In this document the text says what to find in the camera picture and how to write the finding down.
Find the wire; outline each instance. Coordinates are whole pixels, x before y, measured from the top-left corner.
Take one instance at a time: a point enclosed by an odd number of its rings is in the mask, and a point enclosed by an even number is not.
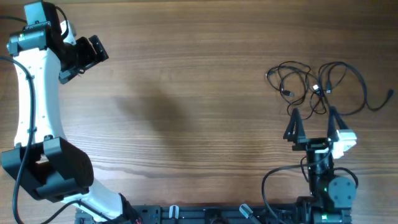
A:
[[[65,40],[65,38],[67,38],[68,34],[69,34],[69,22],[67,19],[67,16],[65,15],[65,13],[62,11],[62,9],[58,6],[55,6],[56,9],[58,9],[58,11],[61,12],[63,19],[65,20],[65,22],[67,23],[67,29],[65,30],[65,32],[61,35],[62,39]]]
[[[306,69],[302,70],[297,67],[298,65],[305,67]],[[288,73],[286,75],[282,75],[283,70],[287,70]],[[301,105],[302,103],[304,103],[306,95],[309,91],[312,92],[312,95],[310,97],[310,107],[312,110],[311,110],[311,113],[306,118],[304,118],[304,120],[309,119],[312,116],[312,114],[314,114],[314,113],[316,113],[316,114],[325,114],[326,113],[325,104],[322,100],[322,91],[312,90],[312,88],[310,87],[309,78],[314,79],[315,83],[317,85],[319,85],[319,82],[318,82],[318,79],[316,78],[316,76],[314,76],[310,72],[311,72],[310,66],[308,66],[304,63],[296,62],[296,61],[287,61],[287,62],[282,62],[278,66],[272,67],[271,69],[268,70],[268,72],[264,76],[265,81],[268,81],[269,84],[271,85],[271,87],[273,87],[275,90],[279,91],[281,97],[289,104],[286,109],[287,114],[289,116],[291,116],[290,107],[298,106],[298,105]],[[277,73],[280,78],[279,87],[276,87],[269,79],[269,77],[275,73]],[[291,77],[292,75],[297,75],[300,79],[301,85],[303,86],[303,95],[301,95],[297,100],[288,99],[287,96],[294,96],[294,93],[292,93],[291,91],[288,91],[284,88],[285,80],[288,77]],[[315,106],[312,106],[312,98],[314,95],[318,96],[318,101],[315,103]],[[320,103],[322,105],[322,111],[317,110],[317,107]]]
[[[356,176],[351,170],[349,170],[349,169],[347,169],[347,168],[344,168],[344,167],[336,167],[336,168],[333,169],[333,171],[336,171],[336,170],[343,170],[343,171],[347,172],[347,173],[354,179],[354,181],[355,181],[355,188],[356,188],[356,189],[358,188],[358,186],[359,186],[359,180],[358,180],[357,176]]]
[[[316,165],[320,164],[321,162],[323,162],[324,160],[328,159],[328,158],[330,157],[330,155],[331,155],[331,152],[332,152],[332,150],[329,149],[328,152],[326,153],[326,155],[325,155],[322,159],[320,159],[318,162],[313,162],[313,163],[311,163],[311,164],[304,164],[304,165],[303,165],[303,164],[300,164],[300,165],[292,165],[292,166],[283,166],[283,167],[279,167],[279,168],[276,168],[276,169],[273,169],[273,170],[269,171],[269,172],[262,178],[262,182],[261,182],[261,194],[262,194],[262,199],[264,200],[264,203],[265,203],[265,205],[266,205],[266,207],[267,207],[269,213],[277,220],[277,223],[286,224],[284,221],[282,221],[282,220],[280,220],[280,219],[278,218],[278,216],[275,214],[275,212],[272,210],[271,206],[270,206],[269,203],[268,203],[268,200],[267,200],[267,198],[266,198],[266,192],[265,192],[265,185],[266,185],[266,180],[267,180],[267,178],[268,178],[271,174],[276,173],[276,172],[281,171],[281,170],[295,169],[295,168],[300,168],[300,167],[304,167],[304,166],[307,166],[307,167],[316,166]]]
[[[0,16],[0,19],[12,19],[12,20],[19,21],[19,22],[25,22],[27,24],[27,21],[25,19],[21,19],[21,18],[14,17],[14,16]]]
[[[29,137],[28,137],[28,141],[27,141],[27,145],[26,145],[26,149],[25,149],[25,154],[22,158],[21,166],[19,167],[19,170],[18,170],[17,179],[16,179],[15,186],[14,186],[14,194],[12,196],[12,212],[14,214],[14,218],[18,224],[24,224],[24,222],[21,220],[19,213],[18,213],[18,194],[19,194],[19,187],[21,185],[22,175],[24,173],[25,166],[26,166],[27,160],[29,158],[29,153],[30,153],[30,149],[32,146],[34,133],[36,132],[36,128],[34,126],[34,124],[35,124],[35,91],[34,91],[34,85],[33,85],[33,81],[32,81],[33,80],[32,75],[30,75],[28,69],[26,69],[25,66],[23,66],[21,63],[19,63],[17,60],[14,60],[13,58],[5,57],[5,56],[0,56],[0,60],[5,60],[7,62],[14,63],[18,67],[20,67],[22,69],[22,71],[25,73],[26,80],[28,81],[28,84],[29,84],[29,93],[30,93]],[[109,219],[102,213],[97,212],[95,209],[91,208],[89,205],[83,203],[82,201],[74,200],[74,201],[66,203],[64,206],[62,206],[60,209],[58,209],[49,219],[42,222],[42,224],[48,224],[55,217],[57,217],[62,211],[64,211],[69,205],[74,204],[74,203],[78,203],[79,205],[84,206],[85,208],[87,208],[88,210],[93,212],[94,214],[106,219],[107,221],[112,221],[111,219]]]
[[[390,90],[387,92],[387,97],[386,97],[386,99],[383,101],[383,103],[382,103],[380,106],[375,107],[375,108],[371,107],[371,106],[369,105],[369,103],[368,103],[368,89],[367,89],[367,87],[366,87],[365,79],[363,78],[362,74],[361,74],[356,68],[354,68],[353,66],[348,65],[347,63],[344,63],[344,62],[330,62],[330,63],[326,63],[326,64],[322,65],[322,66],[319,68],[319,70],[318,70],[318,79],[319,79],[319,82],[320,82],[320,84],[321,84],[321,85],[320,85],[321,90],[324,90],[324,87],[323,87],[323,85],[322,85],[322,83],[323,83],[323,82],[322,82],[323,76],[324,76],[324,75],[327,76],[326,85],[330,85],[330,86],[331,86],[330,74],[331,74],[331,72],[333,71],[334,68],[339,67],[339,66],[344,66],[344,68],[345,68],[344,74],[341,76],[340,80],[336,83],[336,85],[334,85],[333,87],[331,87],[329,90],[332,91],[332,89],[336,88],[337,85],[340,84],[340,82],[342,81],[342,79],[345,77],[346,72],[349,70],[349,71],[352,71],[352,72],[354,73],[354,75],[357,77],[359,83],[361,84],[362,91],[363,91],[363,101],[362,101],[362,103],[361,103],[361,106],[359,106],[358,109],[356,109],[356,110],[354,110],[354,111],[351,111],[351,112],[349,112],[349,113],[339,113],[340,115],[342,115],[342,116],[348,116],[348,115],[356,114],[356,113],[360,112],[365,106],[367,106],[368,109],[371,110],[371,111],[378,111],[378,110],[381,109],[384,105],[386,105],[386,103],[387,103],[387,102],[391,99],[391,97],[393,96],[394,90],[393,90],[393,89],[390,89]],[[329,106],[329,102],[328,102],[327,96],[325,95],[324,98],[325,98],[326,104]]]
[[[298,68],[298,66],[301,67],[305,67],[305,70],[302,70],[300,68]],[[334,84],[331,84],[330,81],[330,77],[331,77],[331,73],[332,71],[336,68],[336,67],[340,67],[343,66],[344,67],[344,72],[342,74],[342,76],[340,77],[340,79]],[[282,75],[282,72],[284,70],[287,70],[288,73],[286,75]],[[310,107],[311,107],[311,113],[304,118],[303,120],[309,119],[312,114],[316,113],[316,114],[325,114],[326,111],[326,106],[329,108],[330,104],[327,98],[327,94],[331,93],[332,90],[334,88],[336,88],[344,79],[344,77],[346,77],[346,74],[351,71],[353,72],[356,77],[358,78],[359,83],[362,86],[363,89],[363,102],[361,103],[361,106],[349,113],[339,113],[340,115],[352,115],[355,113],[360,112],[365,106],[367,106],[369,108],[369,110],[371,111],[377,111],[379,109],[381,109],[384,105],[386,105],[386,103],[389,101],[389,99],[393,96],[394,94],[394,90],[390,89],[387,92],[387,98],[383,101],[383,103],[378,106],[378,107],[371,107],[368,103],[368,91],[367,91],[367,87],[366,87],[366,82],[362,76],[362,74],[353,66],[348,65],[347,63],[344,62],[330,62],[330,63],[326,63],[324,65],[322,65],[319,70],[318,70],[318,78],[316,76],[314,76],[313,74],[311,74],[311,68],[301,62],[296,62],[296,61],[287,61],[287,62],[282,62],[281,64],[279,64],[278,66],[272,67],[271,69],[268,70],[268,72],[266,73],[264,79],[265,81],[269,82],[269,84],[271,85],[271,87],[273,87],[275,90],[279,91],[280,95],[282,96],[282,98],[289,104],[287,107],[287,114],[289,116],[291,116],[290,114],[290,107],[291,106],[298,106],[301,105],[302,103],[304,103],[305,101],[305,97],[308,93],[308,91],[312,91],[311,97],[310,97]],[[279,87],[276,87],[269,79],[269,77],[274,74],[277,73],[279,78],[280,78],[280,83],[279,83]],[[297,100],[290,100],[289,97],[290,96],[294,96],[294,94],[291,91],[288,91],[284,88],[284,81],[286,78],[290,77],[291,75],[296,74],[300,77],[300,82],[301,85],[303,86],[303,90],[304,93],[303,95],[297,99]],[[319,89],[317,90],[311,90],[308,78],[313,78],[316,82],[316,84],[318,85]],[[323,86],[323,77],[326,77],[326,87]],[[318,101],[315,103],[315,106],[313,106],[312,103],[312,98],[314,95],[318,96]]]
[[[303,165],[303,160],[306,159],[306,158],[307,158],[307,156],[304,156],[303,158],[301,158],[301,160],[300,160],[300,167],[301,167],[301,172],[302,172],[303,175],[304,175],[304,179],[305,179],[305,181],[307,181],[307,183],[308,183],[309,180],[308,180],[307,175],[305,174],[304,165]]]
[[[18,174],[17,174],[17,179],[15,182],[14,186],[14,195],[12,196],[12,212],[14,214],[14,218],[18,224],[23,224],[21,218],[19,217],[18,214],[18,193],[19,193],[19,186],[21,184],[21,178],[22,174],[24,173],[25,170],[25,165],[27,164],[27,158],[29,157],[30,153],[30,147],[32,145],[34,133],[35,133],[35,92],[34,92],[34,86],[33,86],[33,81],[32,81],[32,76],[30,75],[29,71],[23,66],[21,63],[18,61],[14,60],[13,58],[5,57],[5,56],[0,56],[0,60],[5,60],[7,62],[14,63],[18,67],[22,69],[22,71],[26,75],[26,80],[28,81],[29,84],[29,92],[30,92],[30,116],[29,116],[29,137],[27,140],[27,145],[26,145],[26,150],[24,157],[22,158],[21,166],[19,168]]]

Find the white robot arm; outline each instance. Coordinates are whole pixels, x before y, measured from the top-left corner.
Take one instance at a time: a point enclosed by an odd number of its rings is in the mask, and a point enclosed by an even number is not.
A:
[[[36,200],[79,201],[74,205],[92,215],[96,222],[131,219],[124,214],[127,211],[123,211],[124,203],[128,203],[126,199],[93,177],[90,159],[67,142],[63,132],[58,82],[65,84],[77,74],[108,59],[108,55],[95,35],[89,38],[91,44],[85,37],[75,40],[72,24],[66,20],[59,23],[56,9],[59,8],[42,1],[26,5],[28,26],[12,34],[7,45],[14,60],[29,71],[34,97],[30,95],[27,74],[16,65],[19,82],[18,130],[15,149],[2,153],[2,166],[15,179],[19,168],[25,166],[19,184]],[[32,99],[35,105],[32,111],[34,136],[27,147],[32,134],[29,131]],[[22,164],[28,149],[27,164]],[[45,154],[49,161],[36,163],[41,154]]]

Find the wooden table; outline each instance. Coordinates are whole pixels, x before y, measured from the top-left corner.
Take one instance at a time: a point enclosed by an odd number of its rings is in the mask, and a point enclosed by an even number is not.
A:
[[[362,72],[371,105],[398,89],[398,4],[389,1],[187,1],[59,5],[78,36],[98,35],[110,59],[60,86],[68,140],[91,158],[95,176],[134,205],[262,205],[269,170],[297,164],[282,139],[287,104],[264,81],[286,60],[342,60]],[[23,7],[0,6],[23,17]],[[23,24],[0,21],[0,43]],[[2,55],[7,55],[1,48]],[[0,64],[0,151],[13,148],[17,78]],[[289,81],[297,91],[298,78]],[[344,112],[360,105],[361,87],[348,75],[331,101]],[[344,117],[358,145],[336,161],[359,177],[355,223],[398,222],[398,96],[378,112]],[[300,107],[309,113],[308,101]],[[325,137],[326,115],[304,122],[307,136]],[[14,180],[0,169],[0,220],[14,223]],[[266,184],[272,203],[308,195],[299,170]],[[36,202],[23,190],[26,223],[60,204]],[[54,222],[71,223],[74,208]]]

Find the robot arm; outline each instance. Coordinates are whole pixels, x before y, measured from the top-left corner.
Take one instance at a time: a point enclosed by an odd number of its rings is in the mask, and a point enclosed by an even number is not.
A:
[[[12,34],[7,45],[10,55],[22,66],[16,66],[19,124],[15,148],[1,154],[3,168],[17,180],[16,189],[22,186],[36,200],[74,203],[86,212],[79,214],[77,223],[89,220],[89,223],[141,224],[141,217],[146,224],[351,223],[350,211],[358,180],[354,178],[354,184],[345,177],[335,175],[334,171],[339,167],[333,168],[333,158],[340,158],[354,146],[356,136],[333,107],[329,110],[328,137],[317,139],[305,137],[301,117],[294,109],[284,139],[295,143],[294,151],[305,151],[307,154],[312,196],[299,197],[293,204],[269,205],[263,192],[269,213],[264,212],[264,207],[251,209],[247,205],[242,205],[240,209],[179,209],[175,205],[170,208],[133,208],[121,194],[101,185],[94,178],[87,154],[66,140],[60,120],[58,81],[62,84],[69,82],[79,73],[108,59],[108,54],[95,35],[75,40],[73,26],[66,18],[60,24],[56,9],[60,10],[43,1],[26,5],[28,26]],[[335,118],[340,130],[335,129]],[[43,154],[48,161],[40,161]],[[282,169],[270,171],[264,177],[263,185],[266,177],[278,170]],[[21,223],[16,214],[14,212],[17,222]]]
[[[35,95],[34,137],[21,186],[36,200],[63,203],[79,200],[114,220],[123,215],[123,204],[128,202],[96,180],[88,156],[67,141],[58,99],[58,82],[67,83],[108,59],[108,55],[95,35],[88,40],[85,37],[75,40],[72,24],[59,23],[53,4],[33,2],[25,6],[25,14],[28,26],[12,34],[7,45],[14,60],[29,71]],[[3,168],[15,179],[27,149],[31,107],[25,72],[17,65],[16,70],[19,122],[15,149],[1,156]],[[42,154],[48,161],[39,163]],[[106,221],[86,207],[74,205],[92,215],[97,222]]]

